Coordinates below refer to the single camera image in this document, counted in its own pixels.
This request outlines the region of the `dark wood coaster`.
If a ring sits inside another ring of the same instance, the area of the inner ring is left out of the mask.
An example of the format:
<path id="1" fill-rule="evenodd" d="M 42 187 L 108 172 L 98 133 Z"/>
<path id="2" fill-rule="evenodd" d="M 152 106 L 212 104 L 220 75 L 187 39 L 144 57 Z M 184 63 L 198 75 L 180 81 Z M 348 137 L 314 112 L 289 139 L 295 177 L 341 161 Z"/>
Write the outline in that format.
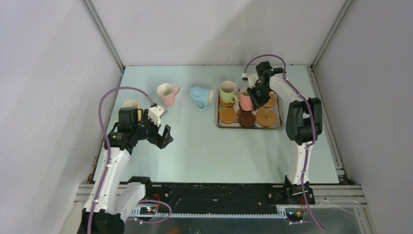
<path id="1" fill-rule="evenodd" d="M 240 113 L 252 113 L 254 111 L 253 109 L 249 110 L 249 111 L 246 111 L 241 107 L 240 104 L 238 106 L 239 106 L 238 114 L 240 114 Z"/>
<path id="2" fill-rule="evenodd" d="M 243 127 L 253 127 L 256 122 L 256 117 L 251 112 L 241 112 L 238 116 L 238 123 Z"/>

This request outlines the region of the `light wood coaster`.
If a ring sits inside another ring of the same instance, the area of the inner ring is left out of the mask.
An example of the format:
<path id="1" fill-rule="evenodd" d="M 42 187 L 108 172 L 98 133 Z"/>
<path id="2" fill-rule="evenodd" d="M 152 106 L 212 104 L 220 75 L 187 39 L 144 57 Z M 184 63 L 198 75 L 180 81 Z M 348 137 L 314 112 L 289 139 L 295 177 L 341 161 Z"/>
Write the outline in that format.
<path id="1" fill-rule="evenodd" d="M 232 108 L 223 108 L 219 112 L 219 119 L 225 124 L 231 124 L 237 119 L 237 114 Z"/>
<path id="2" fill-rule="evenodd" d="M 233 107 L 235 105 L 234 102 L 226 103 L 221 98 L 219 98 L 219 103 L 220 103 L 220 105 L 222 105 L 223 107 L 226 107 L 226 108 Z"/>

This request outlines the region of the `green cup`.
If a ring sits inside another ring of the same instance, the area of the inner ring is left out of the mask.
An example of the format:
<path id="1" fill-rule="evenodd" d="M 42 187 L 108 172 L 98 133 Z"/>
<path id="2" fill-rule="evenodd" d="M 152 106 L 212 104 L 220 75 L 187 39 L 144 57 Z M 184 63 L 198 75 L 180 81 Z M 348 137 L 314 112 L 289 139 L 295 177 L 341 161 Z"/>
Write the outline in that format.
<path id="1" fill-rule="evenodd" d="M 236 84 L 232 81 L 226 80 L 220 84 L 220 98 L 224 103 L 236 103 L 238 101 L 235 95 Z"/>

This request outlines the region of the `blue mug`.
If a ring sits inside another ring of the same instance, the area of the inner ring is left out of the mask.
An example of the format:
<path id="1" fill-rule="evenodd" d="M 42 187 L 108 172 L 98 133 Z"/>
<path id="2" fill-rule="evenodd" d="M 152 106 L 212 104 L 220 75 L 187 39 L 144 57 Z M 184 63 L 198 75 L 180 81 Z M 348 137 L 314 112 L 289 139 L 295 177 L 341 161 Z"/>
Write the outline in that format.
<path id="1" fill-rule="evenodd" d="M 213 90 L 205 87 L 192 87 L 189 92 L 189 97 L 198 109 L 205 110 L 212 102 Z"/>

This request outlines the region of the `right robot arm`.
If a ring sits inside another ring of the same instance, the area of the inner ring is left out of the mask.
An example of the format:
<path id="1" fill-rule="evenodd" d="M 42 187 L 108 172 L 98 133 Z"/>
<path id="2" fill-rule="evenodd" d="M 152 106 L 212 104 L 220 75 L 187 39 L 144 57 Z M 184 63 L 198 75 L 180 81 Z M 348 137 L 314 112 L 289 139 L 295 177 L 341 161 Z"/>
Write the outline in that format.
<path id="1" fill-rule="evenodd" d="M 309 190 L 309 159 L 318 136 L 322 133 L 322 106 L 319 98 L 311 98 L 300 92 L 286 77 L 283 68 L 273 68 L 268 61 L 256 66 L 256 73 L 242 74 L 248 82 L 248 93 L 253 109 L 263 107 L 276 93 L 289 104 L 285 130 L 288 138 L 295 142 L 293 161 L 285 176 L 283 197 L 295 204 Z"/>

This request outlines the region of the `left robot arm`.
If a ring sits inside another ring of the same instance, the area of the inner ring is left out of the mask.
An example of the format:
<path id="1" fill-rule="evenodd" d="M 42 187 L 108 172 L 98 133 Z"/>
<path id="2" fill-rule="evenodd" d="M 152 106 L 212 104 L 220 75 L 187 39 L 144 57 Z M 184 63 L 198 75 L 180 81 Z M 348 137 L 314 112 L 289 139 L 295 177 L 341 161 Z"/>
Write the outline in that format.
<path id="1" fill-rule="evenodd" d="M 162 134 L 158 133 L 161 118 L 167 112 L 165 107 L 158 104 L 145 110 L 136 107 L 119 110 L 118 122 L 105 137 L 105 159 L 83 206 L 79 234 L 122 234 L 137 203 L 152 201 L 154 190 L 149 186 L 148 177 L 138 181 L 131 179 L 121 195 L 117 195 L 117 189 L 122 172 L 139 141 L 146 140 L 159 149 L 173 142 L 169 125 L 164 127 Z"/>

